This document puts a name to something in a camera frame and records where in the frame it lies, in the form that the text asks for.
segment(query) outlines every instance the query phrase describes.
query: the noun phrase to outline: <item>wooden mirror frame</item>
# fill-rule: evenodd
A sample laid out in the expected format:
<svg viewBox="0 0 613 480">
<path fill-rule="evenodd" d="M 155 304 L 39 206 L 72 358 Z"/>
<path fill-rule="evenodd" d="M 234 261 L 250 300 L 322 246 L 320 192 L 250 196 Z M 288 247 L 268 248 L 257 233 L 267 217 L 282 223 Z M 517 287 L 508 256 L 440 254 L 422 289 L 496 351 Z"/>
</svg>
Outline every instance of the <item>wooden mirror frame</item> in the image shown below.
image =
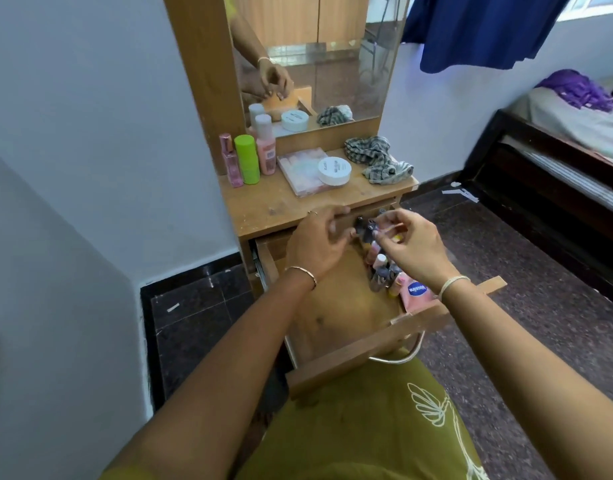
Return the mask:
<svg viewBox="0 0 613 480">
<path fill-rule="evenodd" d="M 410 1 L 407 0 L 405 13 Z M 246 134 L 246 127 L 224 0 L 164 0 L 164 3 L 215 172 L 226 175 L 219 135 Z M 396 39 L 402 37 L 404 25 L 401 23 Z M 394 65 L 398 47 L 395 48 Z M 393 67 L 389 72 L 387 91 L 392 75 Z M 342 148 L 348 138 L 375 136 L 380 129 L 385 101 L 380 107 L 380 115 L 374 118 L 283 136 L 276 142 L 276 152 L 284 155 L 317 147 L 327 152 Z"/>
</svg>

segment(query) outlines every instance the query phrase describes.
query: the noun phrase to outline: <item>wooden tabletop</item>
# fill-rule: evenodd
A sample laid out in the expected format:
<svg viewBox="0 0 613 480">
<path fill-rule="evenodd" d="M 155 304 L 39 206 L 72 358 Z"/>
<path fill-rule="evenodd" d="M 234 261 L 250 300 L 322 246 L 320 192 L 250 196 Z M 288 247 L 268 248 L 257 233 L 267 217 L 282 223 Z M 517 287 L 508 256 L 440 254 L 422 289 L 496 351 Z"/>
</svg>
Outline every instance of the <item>wooden tabletop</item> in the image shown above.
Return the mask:
<svg viewBox="0 0 613 480">
<path fill-rule="evenodd" d="M 344 157 L 344 151 L 327 152 L 332 157 Z M 338 189 L 298 198 L 286 181 L 282 170 L 273 175 L 261 175 L 256 185 L 234 189 L 226 175 L 218 177 L 222 197 L 231 216 L 235 233 L 240 238 L 253 239 L 297 225 L 307 212 L 323 205 L 348 205 L 351 209 L 401 195 L 417 189 L 414 177 L 392 185 L 374 185 L 362 175 L 366 165 L 351 163 L 351 179 Z"/>
</svg>

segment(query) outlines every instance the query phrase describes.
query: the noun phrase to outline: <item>vaseline label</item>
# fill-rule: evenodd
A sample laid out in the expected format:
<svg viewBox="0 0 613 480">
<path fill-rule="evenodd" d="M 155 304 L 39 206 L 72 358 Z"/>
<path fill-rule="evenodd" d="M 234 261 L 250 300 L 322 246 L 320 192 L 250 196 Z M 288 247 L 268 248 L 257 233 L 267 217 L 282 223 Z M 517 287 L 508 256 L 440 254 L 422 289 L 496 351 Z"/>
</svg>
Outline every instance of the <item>vaseline label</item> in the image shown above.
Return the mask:
<svg viewBox="0 0 613 480">
<path fill-rule="evenodd" d="M 409 285 L 408 290 L 411 296 L 420 296 L 424 294 L 427 288 L 422 283 L 414 281 L 413 283 Z"/>
</svg>

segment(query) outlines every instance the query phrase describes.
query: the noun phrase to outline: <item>mirror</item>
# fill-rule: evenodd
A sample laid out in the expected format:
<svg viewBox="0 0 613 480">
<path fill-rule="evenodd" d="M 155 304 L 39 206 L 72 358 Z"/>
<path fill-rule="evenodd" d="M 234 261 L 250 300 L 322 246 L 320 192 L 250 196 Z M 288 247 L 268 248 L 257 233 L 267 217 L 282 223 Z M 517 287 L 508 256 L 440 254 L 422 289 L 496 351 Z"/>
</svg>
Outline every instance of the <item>mirror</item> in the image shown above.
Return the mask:
<svg viewBox="0 0 613 480">
<path fill-rule="evenodd" d="M 224 3 L 247 128 L 256 103 L 276 137 L 382 114 L 410 0 Z"/>
</svg>

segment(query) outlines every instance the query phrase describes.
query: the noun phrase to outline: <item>checkered cloth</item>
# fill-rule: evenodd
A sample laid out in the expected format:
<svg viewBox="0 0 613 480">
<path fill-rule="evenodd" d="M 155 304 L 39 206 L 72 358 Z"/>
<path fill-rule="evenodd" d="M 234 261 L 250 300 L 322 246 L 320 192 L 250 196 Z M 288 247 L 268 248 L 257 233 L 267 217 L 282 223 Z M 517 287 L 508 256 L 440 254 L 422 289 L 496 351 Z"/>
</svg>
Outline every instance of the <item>checkered cloth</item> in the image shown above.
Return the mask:
<svg viewBox="0 0 613 480">
<path fill-rule="evenodd" d="M 353 113 L 347 105 L 331 106 L 318 114 L 320 126 L 335 126 L 353 121 Z"/>
<path fill-rule="evenodd" d="M 414 167 L 398 162 L 389 155 L 389 140 L 383 136 L 349 138 L 344 142 L 344 153 L 354 163 L 369 165 L 362 175 L 372 184 L 396 184 L 414 174 Z"/>
</svg>

